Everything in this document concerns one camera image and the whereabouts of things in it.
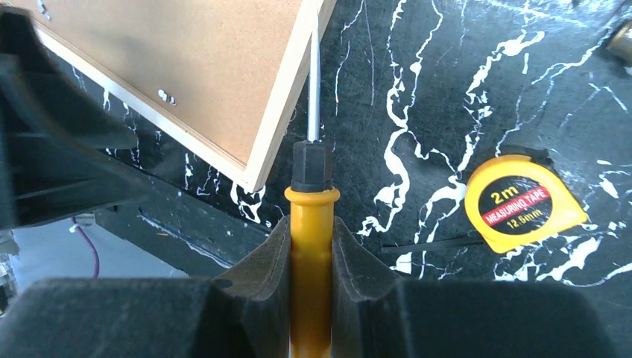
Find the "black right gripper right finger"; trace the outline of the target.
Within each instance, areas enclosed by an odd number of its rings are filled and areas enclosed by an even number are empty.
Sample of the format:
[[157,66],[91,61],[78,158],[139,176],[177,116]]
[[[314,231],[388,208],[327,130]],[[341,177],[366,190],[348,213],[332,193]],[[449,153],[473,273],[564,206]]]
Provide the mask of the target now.
[[332,239],[334,357],[614,357],[595,310],[559,284],[398,275],[341,219]]

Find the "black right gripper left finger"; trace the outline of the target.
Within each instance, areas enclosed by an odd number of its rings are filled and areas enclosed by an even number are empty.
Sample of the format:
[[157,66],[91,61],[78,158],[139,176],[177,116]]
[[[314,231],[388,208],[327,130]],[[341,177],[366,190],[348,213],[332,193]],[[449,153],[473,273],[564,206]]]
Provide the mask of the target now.
[[3,357],[287,357],[289,220],[214,278],[41,280],[1,320]]

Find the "wooden photo frame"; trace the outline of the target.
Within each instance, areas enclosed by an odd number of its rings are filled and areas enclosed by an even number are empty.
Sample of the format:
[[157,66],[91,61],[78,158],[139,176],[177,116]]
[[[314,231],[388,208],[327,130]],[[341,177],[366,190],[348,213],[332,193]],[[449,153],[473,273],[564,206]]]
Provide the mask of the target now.
[[42,43],[247,192],[261,189],[333,1],[17,1]]

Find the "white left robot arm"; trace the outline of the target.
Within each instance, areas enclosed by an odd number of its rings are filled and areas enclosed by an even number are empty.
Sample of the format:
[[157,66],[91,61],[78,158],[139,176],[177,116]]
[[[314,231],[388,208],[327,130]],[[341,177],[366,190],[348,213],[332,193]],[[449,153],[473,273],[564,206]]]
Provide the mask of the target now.
[[106,154],[135,146],[50,60],[29,12],[2,6],[1,228],[141,201],[141,175]]

